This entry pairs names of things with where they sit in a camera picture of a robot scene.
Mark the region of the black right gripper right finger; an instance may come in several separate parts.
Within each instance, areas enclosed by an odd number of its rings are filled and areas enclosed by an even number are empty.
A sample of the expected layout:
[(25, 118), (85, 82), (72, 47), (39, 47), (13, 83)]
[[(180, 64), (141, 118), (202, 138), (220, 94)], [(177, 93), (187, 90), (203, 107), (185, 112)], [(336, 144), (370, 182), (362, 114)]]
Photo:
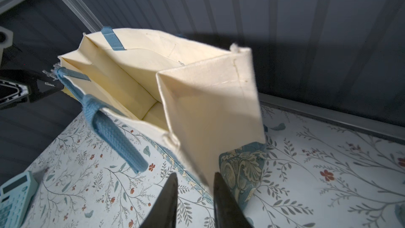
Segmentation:
[(220, 173), (214, 178), (214, 215), (216, 228), (252, 228)]

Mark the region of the cream canvas tote bag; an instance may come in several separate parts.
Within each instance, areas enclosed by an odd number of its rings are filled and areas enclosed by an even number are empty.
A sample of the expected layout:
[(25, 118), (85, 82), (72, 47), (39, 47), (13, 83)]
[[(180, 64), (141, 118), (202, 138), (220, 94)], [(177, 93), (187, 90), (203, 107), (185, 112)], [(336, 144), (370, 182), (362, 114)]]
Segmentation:
[(146, 171), (146, 158), (117, 120), (155, 142), (203, 194), (213, 194), (221, 173), (238, 205), (247, 206), (265, 143), (250, 48), (104, 27), (59, 59), (58, 79), (81, 102), (93, 131), (134, 171)]

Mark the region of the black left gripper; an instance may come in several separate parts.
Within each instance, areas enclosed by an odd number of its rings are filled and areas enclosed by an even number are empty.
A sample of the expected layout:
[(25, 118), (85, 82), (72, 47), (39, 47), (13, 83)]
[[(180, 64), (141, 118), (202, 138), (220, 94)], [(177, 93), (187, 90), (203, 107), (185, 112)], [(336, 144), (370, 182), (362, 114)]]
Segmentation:
[(63, 89), (60, 81), (50, 83), (48, 79), (32, 70), (1, 70), (1, 109), (34, 103)]

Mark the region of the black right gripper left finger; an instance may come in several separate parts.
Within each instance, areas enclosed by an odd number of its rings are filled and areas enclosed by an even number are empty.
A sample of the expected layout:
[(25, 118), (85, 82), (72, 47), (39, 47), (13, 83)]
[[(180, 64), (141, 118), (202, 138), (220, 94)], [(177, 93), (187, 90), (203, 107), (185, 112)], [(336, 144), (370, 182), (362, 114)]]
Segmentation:
[(175, 228), (177, 224), (178, 178), (172, 173), (164, 184), (141, 228)]

